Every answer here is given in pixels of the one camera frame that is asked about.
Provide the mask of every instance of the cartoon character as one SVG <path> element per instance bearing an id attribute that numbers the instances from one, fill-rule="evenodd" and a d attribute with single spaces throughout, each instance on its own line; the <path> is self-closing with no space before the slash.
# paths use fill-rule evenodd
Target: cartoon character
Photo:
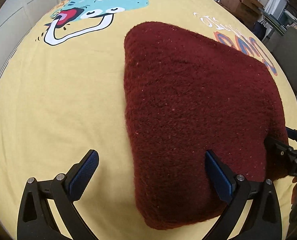
<path id="1" fill-rule="evenodd" d="M 68 0 L 61 9 L 52 14 L 53 21 L 46 24 L 49 28 L 44 36 L 44 42 L 54 46 L 85 33 L 103 30 L 113 22 L 114 14 L 143 8 L 148 4 L 148 0 Z M 96 26 L 68 34 L 59 39 L 55 37 L 55 30 L 62 28 L 68 22 L 97 17 L 102 17 L 102 20 Z"/>

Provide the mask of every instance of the red towel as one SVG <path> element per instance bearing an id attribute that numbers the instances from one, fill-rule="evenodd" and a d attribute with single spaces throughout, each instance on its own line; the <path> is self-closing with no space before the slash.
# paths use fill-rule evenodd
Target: red towel
<path id="1" fill-rule="evenodd" d="M 126 124 L 136 205 L 148 226 L 176 228 L 225 208 L 205 151 L 248 180 L 285 177 L 264 139 L 287 143 L 277 86 L 266 66 L 229 46 L 159 22 L 125 38 Z"/>

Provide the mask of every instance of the cartoon eye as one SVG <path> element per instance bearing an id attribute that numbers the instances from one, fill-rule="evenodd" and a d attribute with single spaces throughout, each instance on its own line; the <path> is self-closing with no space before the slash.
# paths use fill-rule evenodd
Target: cartoon eye
<path id="1" fill-rule="evenodd" d="M 106 10 L 107 13 L 117 13 L 117 12 L 122 12 L 122 11 L 125 11 L 125 9 L 122 7 L 113 7 L 111 9 Z"/>
<path id="2" fill-rule="evenodd" d="M 101 9 L 87 11 L 87 12 L 83 13 L 80 18 L 81 19 L 91 18 L 91 17 L 100 15 L 102 12 L 103 11 Z"/>

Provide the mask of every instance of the bag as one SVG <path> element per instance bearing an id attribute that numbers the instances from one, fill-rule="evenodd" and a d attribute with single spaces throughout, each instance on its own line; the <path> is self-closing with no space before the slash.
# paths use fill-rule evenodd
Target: bag
<path id="1" fill-rule="evenodd" d="M 258 37 L 260 41 L 262 41 L 265 38 L 265 34 L 267 31 L 266 24 L 267 21 L 263 20 L 261 22 L 256 22 L 253 26 L 252 33 L 256 37 Z"/>

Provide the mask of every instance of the cartoon mouth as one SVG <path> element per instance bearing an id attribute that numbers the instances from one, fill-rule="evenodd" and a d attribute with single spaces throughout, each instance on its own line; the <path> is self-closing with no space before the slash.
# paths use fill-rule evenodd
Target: cartoon mouth
<path id="1" fill-rule="evenodd" d="M 63 10 L 63 11 L 61 11 L 55 17 L 55 19 L 58 19 L 59 18 L 59 21 L 56 24 L 56 28 L 62 28 L 64 25 L 66 25 L 66 23 L 75 20 L 83 12 L 84 12 L 84 9 L 81 9 L 81 8 L 72 8 L 70 10 Z"/>
<path id="2" fill-rule="evenodd" d="M 80 36 L 80 35 L 83 35 L 83 34 L 89 33 L 89 32 L 103 30 L 106 27 L 110 26 L 110 24 L 113 22 L 114 14 L 102 14 L 101 16 L 103 18 L 98 25 L 68 34 L 60 39 L 57 39 L 55 37 L 55 29 L 58 28 L 58 22 L 61 21 L 62 17 L 56 17 L 52 21 L 50 27 L 48 28 L 48 30 L 44 36 L 44 42 L 46 42 L 49 45 L 55 46 L 62 42 L 67 41 L 70 38 L 74 38 L 74 37 L 77 37 L 77 36 Z"/>

